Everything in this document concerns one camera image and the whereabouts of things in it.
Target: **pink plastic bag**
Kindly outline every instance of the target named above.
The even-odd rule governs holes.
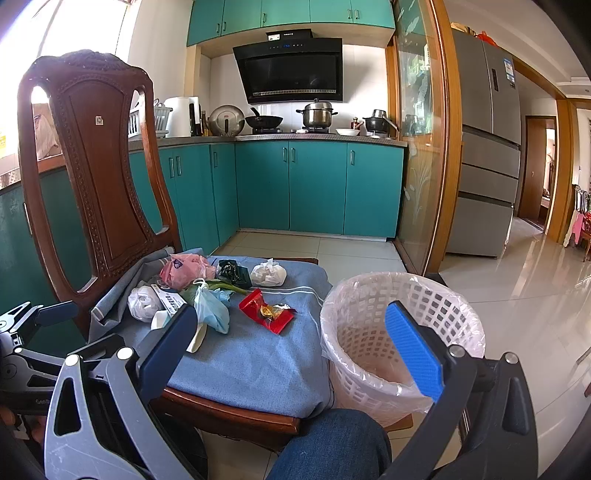
[[[178,254],[170,257],[171,260],[160,271],[160,279],[170,288],[182,290],[196,278],[211,280],[216,277],[216,267],[212,267],[201,255]]]

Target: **range hood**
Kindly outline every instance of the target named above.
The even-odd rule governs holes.
[[[341,38],[283,38],[233,50],[250,104],[343,101]]]

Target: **refrigerator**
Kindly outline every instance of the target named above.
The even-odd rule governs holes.
[[[462,89],[462,168],[447,252],[498,257],[519,181],[521,114],[513,58],[453,30]]]

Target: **white plastic basket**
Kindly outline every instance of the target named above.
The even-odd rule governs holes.
[[[141,131],[139,128],[139,107],[140,105],[138,104],[129,112],[129,125],[127,130],[127,137],[129,140],[138,140],[141,138]],[[164,138],[168,133],[166,130],[166,124],[168,122],[168,114],[172,111],[173,109],[165,107],[162,103],[158,103],[154,106],[156,138]]]
[[[336,405],[369,414],[389,426],[432,404],[419,392],[386,332],[386,307],[400,300],[420,325],[446,345],[462,345],[483,357],[485,335],[466,299],[428,278],[408,273],[362,274],[337,285],[320,312],[324,354]]]

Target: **white bowl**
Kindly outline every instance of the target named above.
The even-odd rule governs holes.
[[[352,128],[337,128],[336,132],[339,135],[347,135],[347,137],[357,137],[359,130],[353,130]]]

